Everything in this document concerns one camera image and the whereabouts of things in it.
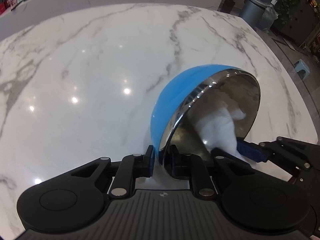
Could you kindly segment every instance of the ribbed black plate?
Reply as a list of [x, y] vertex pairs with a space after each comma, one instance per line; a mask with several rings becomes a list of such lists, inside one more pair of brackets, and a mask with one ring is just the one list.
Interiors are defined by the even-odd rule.
[[216, 203], [195, 198], [188, 190], [137, 190], [126, 200], [111, 202], [105, 214], [92, 225], [63, 235], [32, 230], [18, 240], [298, 240], [299, 231], [280, 236], [246, 232], [221, 213]]

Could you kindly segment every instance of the blue bowl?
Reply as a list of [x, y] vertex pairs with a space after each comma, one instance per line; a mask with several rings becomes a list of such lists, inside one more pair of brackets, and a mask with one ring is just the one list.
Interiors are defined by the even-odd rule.
[[167, 84], [153, 109], [151, 139], [160, 164], [163, 164], [166, 149], [185, 119], [186, 113], [210, 89], [223, 90], [238, 102], [246, 117], [235, 121], [236, 136], [244, 138], [247, 135], [260, 104], [260, 87], [255, 77], [232, 66], [193, 67], [180, 73]]

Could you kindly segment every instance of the white cloth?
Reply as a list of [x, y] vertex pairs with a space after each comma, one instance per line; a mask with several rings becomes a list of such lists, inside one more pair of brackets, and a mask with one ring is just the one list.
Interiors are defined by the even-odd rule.
[[219, 148], [248, 162], [237, 151], [234, 120], [241, 120], [246, 114], [227, 93], [210, 89], [190, 108], [187, 114], [207, 150]]

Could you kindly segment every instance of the black plant pot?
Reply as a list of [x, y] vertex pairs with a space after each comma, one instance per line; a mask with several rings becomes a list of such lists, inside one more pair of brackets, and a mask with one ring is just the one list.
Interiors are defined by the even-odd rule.
[[225, 12], [225, 13], [230, 13], [234, 6], [235, 6], [235, 2], [229, 1], [229, 0], [224, 0], [224, 3], [222, 4], [220, 11]]

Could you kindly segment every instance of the plastic bag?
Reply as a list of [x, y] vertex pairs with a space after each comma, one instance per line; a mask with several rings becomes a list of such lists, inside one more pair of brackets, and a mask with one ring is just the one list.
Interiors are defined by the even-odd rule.
[[273, 22], [278, 19], [278, 15], [279, 14], [276, 12], [274, 7], [269, 5], [258, 22], [257, 27], [260, 30], [268, 33]]

